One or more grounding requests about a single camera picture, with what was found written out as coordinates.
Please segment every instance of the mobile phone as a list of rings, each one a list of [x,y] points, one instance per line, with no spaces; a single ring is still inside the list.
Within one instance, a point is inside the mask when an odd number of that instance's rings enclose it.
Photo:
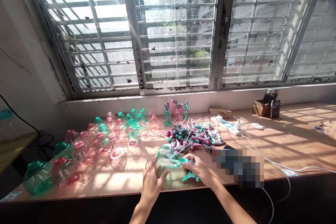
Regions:
[[[280,100],[273,100],[271,102],[271,118],[280,116]]]

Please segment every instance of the left hand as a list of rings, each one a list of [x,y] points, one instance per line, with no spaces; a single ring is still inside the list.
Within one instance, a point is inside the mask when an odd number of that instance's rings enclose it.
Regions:
[[[151,160],[147,161],[146,166],[143,171],[143,183],[141,190],[141,200],[146,205],[153,206],[157,200],[159,193],[161,191],[162,185],[170,172],[170,169],[165,170],[161,177],[158,179],[156,176],[156,156]]]

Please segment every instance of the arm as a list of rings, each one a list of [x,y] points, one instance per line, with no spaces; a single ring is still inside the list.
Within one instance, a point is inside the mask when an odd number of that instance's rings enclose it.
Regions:
[[[144,168],[140,202],[136,205],[129,224],[144,224],[146,222],[159,196],[163,182],[170,172],[170,170],[165,170],[158,179],[156,177],[155,158],[147,162]]]
[[[191,165],[189,163],[182,163],[182,166],[188,170],[191,170],[197,175],[200,180],[211,188],[211,190],[217,196],[219,202],[222,204],[224,210],[229,215],[234,224],[245,223],[255,224],[256,222],[247,214],[247,212],[238,204],[238,202],[231,196],[231,194],[225,189],[221,182],[214,177],[214,175],[208,170],[205,164],[196,156],[187,154],[185,158],[194,157],[196,164]]]

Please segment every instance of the plug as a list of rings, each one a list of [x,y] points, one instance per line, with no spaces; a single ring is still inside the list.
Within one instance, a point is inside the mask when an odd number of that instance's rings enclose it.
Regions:
[[[240,129],[242,128],[242,125],[243,125],[243,124],[240,123],[240,122],[238,122],[238,121],[235,122],[235,123],[234,123],[234,128],[235,128],[235,130],[240,130]]]

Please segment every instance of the sticker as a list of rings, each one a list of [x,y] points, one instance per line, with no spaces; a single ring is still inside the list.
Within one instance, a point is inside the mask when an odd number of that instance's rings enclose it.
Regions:
[[[19,194],[21,193],[21,191],[19,192],[11,192],[10,194],[7,194],[7,196],[5,196],[2,200],[0,201],[12,201],[13,199],[15,199],[17,196],[19,196]]]
[[[294,177],[294,176],[298,176],[296,174],[296,172],[292,171],[292,170],[287,170],[287,169],[284,169],[282,170],[288,177]]]

